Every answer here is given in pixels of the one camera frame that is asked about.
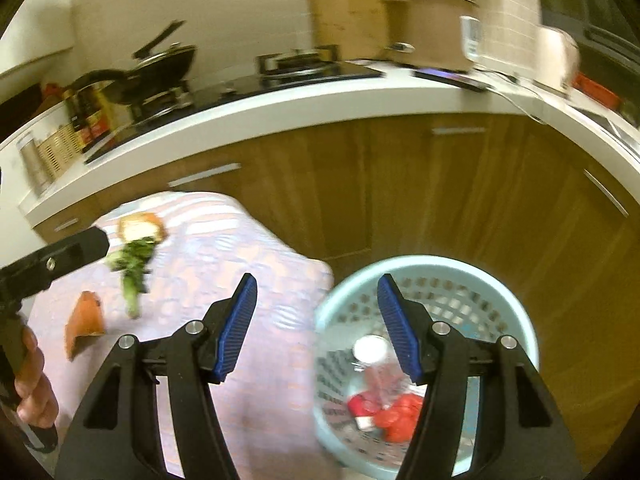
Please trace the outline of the person's left hand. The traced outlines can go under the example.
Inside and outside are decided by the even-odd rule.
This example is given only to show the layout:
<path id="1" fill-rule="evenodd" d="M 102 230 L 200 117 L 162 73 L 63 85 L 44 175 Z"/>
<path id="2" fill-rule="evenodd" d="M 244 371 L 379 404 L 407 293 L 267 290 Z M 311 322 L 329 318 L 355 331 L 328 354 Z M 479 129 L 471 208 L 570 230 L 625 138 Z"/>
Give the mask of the person's left hand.
<path id="1" fill-rule="evenodd" d="M 25 424 L 49 429 L 58 417 L 58 400 L 49 378 L 44 374 L 43 352 L 36 335 L 28 326 L 23 328 L 22 339 L 26 356 L 14 380 L 15 390 L 21 399 L 17 416 Z"/>

